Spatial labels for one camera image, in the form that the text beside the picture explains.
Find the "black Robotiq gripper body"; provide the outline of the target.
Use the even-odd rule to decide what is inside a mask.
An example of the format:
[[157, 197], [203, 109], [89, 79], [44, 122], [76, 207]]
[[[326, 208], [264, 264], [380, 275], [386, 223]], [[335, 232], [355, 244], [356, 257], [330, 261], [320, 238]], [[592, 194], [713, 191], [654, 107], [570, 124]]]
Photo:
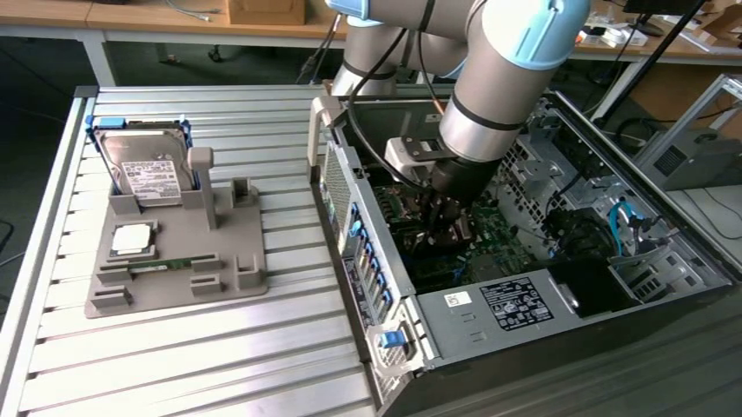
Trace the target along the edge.
[[500, 160], [474, 162], [462, 157], [438, 160], [430, 172], [432, 189], [462, 205], [480, 197], [499, 168]]

